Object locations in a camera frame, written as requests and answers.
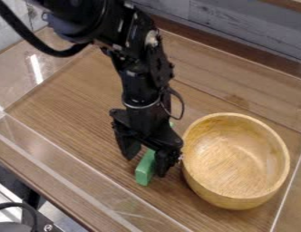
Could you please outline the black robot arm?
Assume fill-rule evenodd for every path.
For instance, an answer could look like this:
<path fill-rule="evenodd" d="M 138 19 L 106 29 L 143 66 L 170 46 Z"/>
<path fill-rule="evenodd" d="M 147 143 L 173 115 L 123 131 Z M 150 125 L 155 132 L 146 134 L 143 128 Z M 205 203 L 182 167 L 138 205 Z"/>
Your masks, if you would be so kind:
<path fill-rule="evenodd" d="M 155 173 L 165 176 L 181 156 L 183 141 L 170 126 L 174 64 L 151 17 L 126 0 L 30 0 L 45 10 L 59 37 L 95 44 L 111 58 L 123 86 L 122 109 L 113 109 L 113 129 L 123 156 L 143 146 L 155 151 Z"/>

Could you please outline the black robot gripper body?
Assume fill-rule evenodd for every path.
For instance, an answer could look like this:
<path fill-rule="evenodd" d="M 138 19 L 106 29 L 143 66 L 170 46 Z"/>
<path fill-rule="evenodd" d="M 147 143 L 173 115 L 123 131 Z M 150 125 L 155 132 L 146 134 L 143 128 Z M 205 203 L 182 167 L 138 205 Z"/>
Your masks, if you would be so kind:
<path fill-rule="evenodd" d="M 179 150 L 183 141 L 170 126 L 171 100 L 157 99 L 147 105 L 127 105 L 125 109 L 111 109 L 113 129 L 131 130 L 138 135 L 141 147 L 158 150 Z"/>

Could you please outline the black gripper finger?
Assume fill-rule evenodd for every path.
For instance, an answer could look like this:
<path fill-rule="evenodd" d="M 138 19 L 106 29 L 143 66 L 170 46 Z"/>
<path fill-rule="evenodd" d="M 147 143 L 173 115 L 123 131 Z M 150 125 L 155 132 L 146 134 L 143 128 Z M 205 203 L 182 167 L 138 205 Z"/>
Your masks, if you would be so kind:
<path fill-rule="evenodd" d="M 114 135 L 123 157 L 131 160 L 141 151 L 141 142 L 133 130 L 114 130 Z"/>
<path fill-rule="evenodd" d="M 155 173 L 163 178 L 171 167 L 175 166 L 181 157 L 179 150 L 158 150 L 155 152 Z"/>

